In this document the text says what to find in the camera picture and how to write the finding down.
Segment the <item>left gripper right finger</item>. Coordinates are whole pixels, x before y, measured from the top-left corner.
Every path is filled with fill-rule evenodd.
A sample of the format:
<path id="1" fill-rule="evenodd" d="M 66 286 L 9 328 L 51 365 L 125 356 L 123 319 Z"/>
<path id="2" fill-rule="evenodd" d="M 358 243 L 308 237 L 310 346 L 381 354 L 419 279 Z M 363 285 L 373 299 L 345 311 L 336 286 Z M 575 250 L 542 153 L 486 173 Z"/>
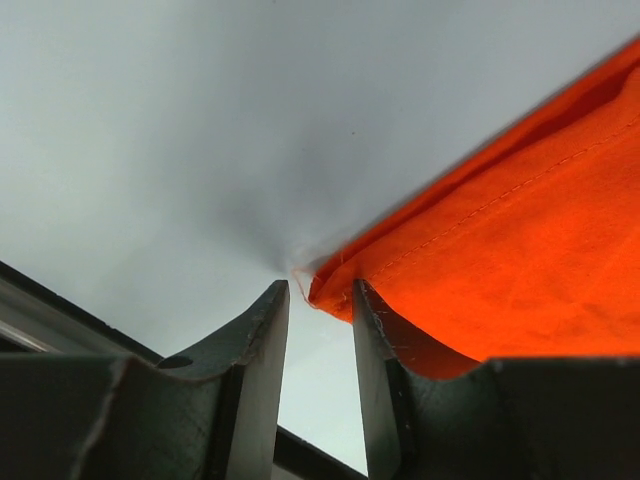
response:
<path id="1" fill-rule="evenodd" d="M 372 479 L 635 479 L 635 357 L 474 364 L 363 280 L 353 333 Z"/>

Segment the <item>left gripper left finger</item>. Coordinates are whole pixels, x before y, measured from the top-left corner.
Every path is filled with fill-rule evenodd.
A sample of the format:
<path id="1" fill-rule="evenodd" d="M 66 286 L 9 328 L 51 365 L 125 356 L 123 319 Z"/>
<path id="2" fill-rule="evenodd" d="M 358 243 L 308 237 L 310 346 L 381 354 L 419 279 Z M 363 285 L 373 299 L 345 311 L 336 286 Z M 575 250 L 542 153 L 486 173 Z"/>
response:
<path id="1" fill-rule="evenodd" d="M 134 355 L 1 358 L 5 479 L 267 479 L 289 315 L 273 282 L 157 365 Z"/>

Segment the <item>orange t shirt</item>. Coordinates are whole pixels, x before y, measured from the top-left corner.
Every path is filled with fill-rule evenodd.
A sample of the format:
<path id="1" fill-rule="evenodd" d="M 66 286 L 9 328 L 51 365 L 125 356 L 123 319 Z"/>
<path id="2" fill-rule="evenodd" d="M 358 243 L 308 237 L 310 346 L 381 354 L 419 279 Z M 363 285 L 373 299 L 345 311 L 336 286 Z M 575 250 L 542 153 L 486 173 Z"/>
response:
<path id="1" fill-rule="evenodd" d="M 639 351 L 639 44 L 335 253 L 309 303 L 367 281 L 473 365 Z"/>

